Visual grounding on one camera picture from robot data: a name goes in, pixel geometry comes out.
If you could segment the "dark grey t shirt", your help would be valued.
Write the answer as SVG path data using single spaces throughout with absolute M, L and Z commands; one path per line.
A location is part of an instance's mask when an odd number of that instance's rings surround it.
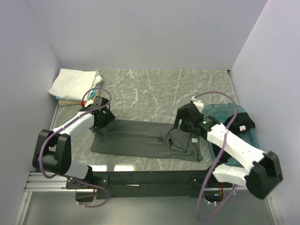
M 176 158 L 200 162 L 196 135 L 173 129 L 170 123 L 114 120 L 94 135 L 92 152 L 143 158 Z

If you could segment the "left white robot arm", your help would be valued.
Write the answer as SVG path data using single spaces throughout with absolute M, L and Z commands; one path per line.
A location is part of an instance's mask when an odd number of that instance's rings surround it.
M 38 134 L 32 165 L 44 172 L 77 179 L 82 188 L 95 184 L 91 166 L 72 159 L 71 141 L 87 129 L 100 130 L 115 120 L 110 111 L 110 100 L 96 97 L 93 103 L 84 105 L 68 122 Z

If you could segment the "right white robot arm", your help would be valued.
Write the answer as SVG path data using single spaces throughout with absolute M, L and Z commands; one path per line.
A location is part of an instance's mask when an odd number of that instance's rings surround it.
M 177 111 L 173 128 L 202 137 L 220 147 L 213 165 L 207 171 L 201 191 L 208 184 L 220 183 L 243 186 L 258 199 L 264 199 L 283 180 L 279 157 L 273 151 L 253 147 L 229 129 L 237 114 L 227 125 L 212 116 L 204 117 L 195 103 L 188 103 Z

